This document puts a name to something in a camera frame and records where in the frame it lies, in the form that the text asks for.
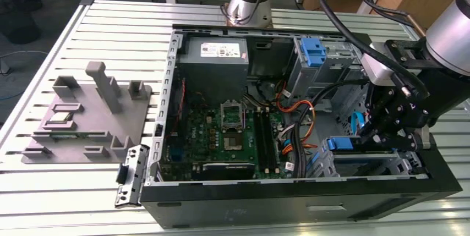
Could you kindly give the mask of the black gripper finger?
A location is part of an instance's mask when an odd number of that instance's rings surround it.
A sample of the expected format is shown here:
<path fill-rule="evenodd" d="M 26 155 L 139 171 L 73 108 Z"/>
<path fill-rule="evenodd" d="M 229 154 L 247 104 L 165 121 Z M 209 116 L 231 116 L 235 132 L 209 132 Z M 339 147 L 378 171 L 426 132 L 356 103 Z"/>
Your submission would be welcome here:
<path fill-rule="evenodd" d="M 371 151 L 416 151 L 420 147 L 415 134 L 407 128 L 388 126 L 372 129 Z"/>
<path fill-rule="evenodd" d="M 371 85 L 366 94 L 368 121 L 359 130 L 360 141 L 402 141 L 400 120 L 404 112 L 406 98 L 395 87 Z"/>

